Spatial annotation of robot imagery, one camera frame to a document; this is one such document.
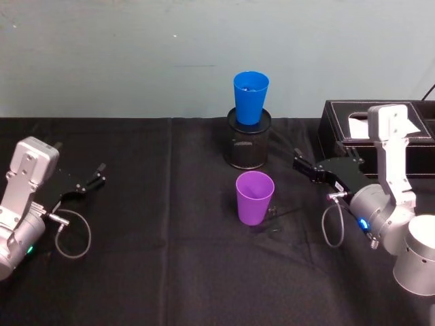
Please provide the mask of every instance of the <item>gray cable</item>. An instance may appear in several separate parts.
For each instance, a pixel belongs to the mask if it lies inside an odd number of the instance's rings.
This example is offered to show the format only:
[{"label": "gray cable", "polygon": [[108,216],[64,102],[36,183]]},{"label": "gray cable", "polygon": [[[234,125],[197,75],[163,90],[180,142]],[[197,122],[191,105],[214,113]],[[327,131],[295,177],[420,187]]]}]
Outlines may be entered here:
[{"label": "gray cable", "polygon": [[[327,209],[325,209],[323,215],[321,216],[321,230],[324,233],[324,238],[325,238],[325,241],[328,244],[328,246],[331,248],[338,248],[339,246],[342,245],[342,243],[345,239],[345,222],[343,220],[343,212],[341,210],[340,203],[338,202],[338,200],[335,200],[334,202],[335,202],[335,205],[331,205]],[[335,206],[338,208],[338,213],[340,214],[341,237],[340,237],[340,240],[337,244],[331,244],[331,242],[328,239],[328,235],[326,234],[326,231],[325,231],[325,218],[326,218],[326,214],[328,213],[328,211]]]},{"label": "gray cable", "polygon": [[77,213],[77,212],[75,212],[75,211],[70,211],[69,209],[58,209],[57,211],[58,211],[58,212],[64,212],[64,213],[73,214],[73,215],[79,217],[80,219],[82,219],[82,221],[85,223],[86,228],[88,229],[88,233],[89,233],[88,246],[86,247],[85,251],[84,251],[83,253],[80,253],[79,255],[75,255],[75,256],[68,255],[68,254],[64,253],[64,252],[60,249],[60,247],[59,247],[59,236],[60,236],[60,233],[61,233],[61,232],[57,232],[57,235],[56,235],[56,237],[54,238],[54,245],[56,246],[57,251],[58,251],[58,252],[59,252],[63,257],[66,257],[66,258],[69,258],[69,259],[78,259],[78,258],[82,258],[83,256],[85,256],[85,254],[88,253],[88,251],[89,251],[89,249],[90,249],[90,243],[91,243],[91,240],[92,240],[92,232],[90,231],[90,226],[89,226],[87,220],[86,220],[83,216],[81,216],[79,213]]}]

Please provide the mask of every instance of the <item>wall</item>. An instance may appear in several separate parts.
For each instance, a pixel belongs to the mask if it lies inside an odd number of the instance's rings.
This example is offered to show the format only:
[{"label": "wall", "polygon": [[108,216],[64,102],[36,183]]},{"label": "wall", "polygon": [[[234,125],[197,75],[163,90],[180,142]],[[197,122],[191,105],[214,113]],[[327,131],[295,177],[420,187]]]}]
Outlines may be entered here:
[{"label": "wall", "polygon": [[431,0],[0,0],[2,116],[213,117],[232,77],[271,79],[275,117],[328,98],[421,98]]}]

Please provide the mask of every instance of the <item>black tablecloth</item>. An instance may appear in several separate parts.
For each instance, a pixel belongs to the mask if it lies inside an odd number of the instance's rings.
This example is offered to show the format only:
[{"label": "black tablecloth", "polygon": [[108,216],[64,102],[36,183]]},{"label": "black tablecloth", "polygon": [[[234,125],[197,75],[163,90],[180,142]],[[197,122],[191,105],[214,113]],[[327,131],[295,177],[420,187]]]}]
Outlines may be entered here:
[{"label": "black tablecloth", "polygon": [[[241,171],[222,158],[224,118],[1,120],[0,171],[32,135],[61,141],[71,174],[106,163],[107,185],[71,203],[92,228],[89,254],[61,257],[48,228],[0,283],[0,325],[429,325],[434,300],[402,290],[394,258],[369,249],[352,218],[342,247],[325,244],[329,189],[292,169],[292,147],[317,155],[317,124],[273,120],[261,170],[279,218],[249,228],[235,211]],[[433,181],[412,184],[418,213],[435,212]],[[327,226],[336,240],[337,216]],[[71,238],[71,250],[86,241]]]}]

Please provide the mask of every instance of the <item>black mesh pencil holder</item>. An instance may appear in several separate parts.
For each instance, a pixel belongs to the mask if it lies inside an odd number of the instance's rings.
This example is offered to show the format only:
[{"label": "black mesh pencil holder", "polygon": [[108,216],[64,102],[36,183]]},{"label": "black mesh pencil holder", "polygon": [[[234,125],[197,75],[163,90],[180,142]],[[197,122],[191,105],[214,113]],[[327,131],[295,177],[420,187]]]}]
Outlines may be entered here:
[{"label": "black mesh pencil holder", "polygon": [[229,138],[224,153],[227,163],[235,168],[252,170],[267,161],[271,115],[263,109],[260,122],[252,126],[238,123],[236,109],[228,113]]}]

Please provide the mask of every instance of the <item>black box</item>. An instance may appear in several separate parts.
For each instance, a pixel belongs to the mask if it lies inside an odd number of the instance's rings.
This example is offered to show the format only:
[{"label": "black box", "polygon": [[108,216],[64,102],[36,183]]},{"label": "black box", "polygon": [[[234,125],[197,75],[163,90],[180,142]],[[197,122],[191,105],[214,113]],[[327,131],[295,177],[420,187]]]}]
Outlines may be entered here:
[{"label": "black box", "polygon": [[349,118],[366,120],[368,109],[375,105],[404,104],[408,119],[420,132],[410,134],[406,148],[408,178],[435,177],[435,101],[326,101],[319,131],[324,158],[345,156],[346,148],[354,147],[365,163],[361,171],[377,177],[377,152],[370,139],[351,138]]}]

